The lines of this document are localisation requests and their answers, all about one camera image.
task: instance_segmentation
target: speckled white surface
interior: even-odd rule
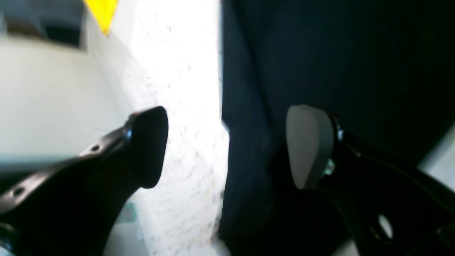
[[[150,255],[217,255],[211,237],[229,142],[220,113],[219,10],[217,0],[120,0],[109,37],[87,33],[114,91],[133,109],[167,110],[161,179],[130,199]]]

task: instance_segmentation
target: yellow object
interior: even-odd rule
[[[98,22],[101,32],[105,35],[109,34],[118,0],[84,0],[84,2]]]

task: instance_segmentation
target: yellow tag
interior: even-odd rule
[[[98,22],[101,32],[105,35],[109,34],[118,0],[84,0],[84,2]]]

